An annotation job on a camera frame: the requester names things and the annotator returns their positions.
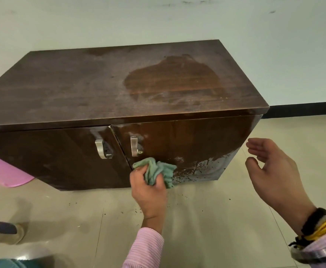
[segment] cabinet top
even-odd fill
[[[219,40],[34,51],[0,77],[0,131],[267,110]]]

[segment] wall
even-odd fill
[[[30,50],[204,39],[270,105],[326,101],[326,0],[0,0],[0,75]]]

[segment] beige floor tile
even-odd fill
[[[102,194],[60,192],[39,180],[17,188],[0,186],[0,221],[27,227],[18,245],[0,244],[0,258],[45,257],[44,264],[54,267],[93,267]]]
[[[161,267],[288,267],[285,241],[269,207],[255,193],[238,152],[218,181],[168,192]],[[122,190],[106,199],[95,267],[119,267],[142,222]]]
[[[311,200],[316,206],[326,208],[326,115],[264,119],[250,137],[273,139],[296,161]],[[275,211],[273,214],[286,243],[290,243],[295,233],[281,216]]]

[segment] teal fabric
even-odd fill
[[[20,261],[17,259],[0,259],[0,268],[42,268],[35,260]]]
[[[164,183],[166,188],[172,188],[173,171],[177,168],[176,165],[167,164],[165,162],[156,162],[155,158],[149,157],[142,161],[135,162],[133,168],[148,165],[147,171],[144,173],[144,180],[148,185],[156,184],[156,179],[159,173],[163,174]]]

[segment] metal handle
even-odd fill
[[[139,154],[142,154],[143,151],[138,150],[138,137],[131,136],[131,152],[132,157],[138,157]]]
[[[112,158],[112,154],[106,154],[105,155],[105,151],[103,149],[103,140],[102,139],[96,140],[95,144],[96,144],[98,155],[100,156],[101,159],[111,159]]]

